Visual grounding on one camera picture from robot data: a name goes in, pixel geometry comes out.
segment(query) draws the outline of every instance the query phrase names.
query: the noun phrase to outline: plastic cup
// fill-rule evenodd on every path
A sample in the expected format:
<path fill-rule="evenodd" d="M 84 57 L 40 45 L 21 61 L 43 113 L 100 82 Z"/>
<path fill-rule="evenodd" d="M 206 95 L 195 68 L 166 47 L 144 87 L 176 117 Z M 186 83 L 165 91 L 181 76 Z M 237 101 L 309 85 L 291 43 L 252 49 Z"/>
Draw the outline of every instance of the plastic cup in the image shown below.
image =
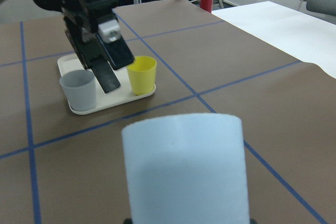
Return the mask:
<path fill-rule="evenodd" d="M 71 71 L 63 75 L 59 83 L 74 110 L 85 111 L 96 107 L 96 82 L 91 71 Z"/>
<path fill-rule="evenodd" d="M 154 89 L 156 60 L 150 56 L 136 56 L 127 66 L 127 73 L 135 95 L 147 94 Z"/>
<path fill-rule="evenodd" d="M 136 224 L 249 224 L 241 120 L 164 116 L 122 131 Z"/>

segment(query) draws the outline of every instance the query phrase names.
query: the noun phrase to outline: white table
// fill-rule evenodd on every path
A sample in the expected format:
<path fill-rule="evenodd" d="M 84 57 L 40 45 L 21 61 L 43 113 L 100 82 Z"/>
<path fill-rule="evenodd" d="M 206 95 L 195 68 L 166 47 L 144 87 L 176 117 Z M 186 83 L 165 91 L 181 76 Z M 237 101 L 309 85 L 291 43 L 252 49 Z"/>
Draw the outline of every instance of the white table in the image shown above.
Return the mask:
<path fill-rule="evenodd" d="M 336 78 L 336 25 L 272 2 L 212 14 Z"/>

